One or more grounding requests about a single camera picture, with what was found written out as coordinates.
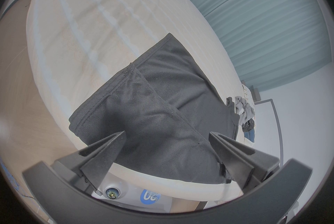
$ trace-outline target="black cloth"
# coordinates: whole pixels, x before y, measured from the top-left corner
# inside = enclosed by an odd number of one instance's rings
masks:
[[[251,118],[245,124],[243,124],[241,127],[242,127],[243,132],[248,132],[248,131],[252,130],[254,128],[254,126],[255,126],[255,122],[254,122],[253,118]]]
[[[152,176],[229,183],[208,137],[236,139],[239,115],[227,105],[189,52],[172,35],[119,71],[69,118],[87,145],[125,130],[115,163]]]

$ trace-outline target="crumpled gray clothing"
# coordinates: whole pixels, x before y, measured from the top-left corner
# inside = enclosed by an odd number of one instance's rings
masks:
[[[255,117],[254,108],[241,96],[236,97],[236,113],[240,115],[239,125],[242,126],[248,120]]]

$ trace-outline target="black pants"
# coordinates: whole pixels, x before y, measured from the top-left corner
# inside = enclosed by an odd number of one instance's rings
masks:
[[[208,136],[213,131],[235,139],[239,115],[170,33],[99,88],[69,121],[87,145],[125,130],[127,142],[115,163],[134,171],[230,182]]]

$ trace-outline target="white patterned cloth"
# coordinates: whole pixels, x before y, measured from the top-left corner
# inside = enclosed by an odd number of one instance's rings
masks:
[[[31,0],[26,33],[34,80],[54,120],[77,149],[86,145],[69,130],[71,114],[169,32],[193,56],[223,101],[244,97],[225,49],[189,0]],[[225,184],[161,183],[117,164],[110,172],[137,186],[149,185],[154,192],[188,200],[217,201],[226,193]]]

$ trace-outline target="curved black frame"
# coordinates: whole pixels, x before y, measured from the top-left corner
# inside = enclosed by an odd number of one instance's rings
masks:
[[[5,0],[0,0],[0,6],[3,5]],[[334,11],[334,0],[327,0],[330,4],[332,11]],[[290,223],[297,224],[297,223],[317,223],[320,221],[322,216],[331,216],[333,217],[333,210],[328,210],[328,208],[333,207],[334,204],[334,159],[331,163],[331,166],[328,169],[325,177],[323,178],[321,184],[318,186],[315,193],[312,197],[308,200],[306,205],[298,212],[298,214],[291,220]],[[0,171],[5,178],[7,184],[10,186],[11,190],[13,191],[14,195],[18,199],[18,201],[22,204],[25,210],[27,210],[38,223],[46,223],[43,219],[40,218],[39,215],[34,214],[29,207],[21,200],[19,195],[15,192],[14,188],[11,186],[9,180],[7,179],[4,171],[0,167]]]

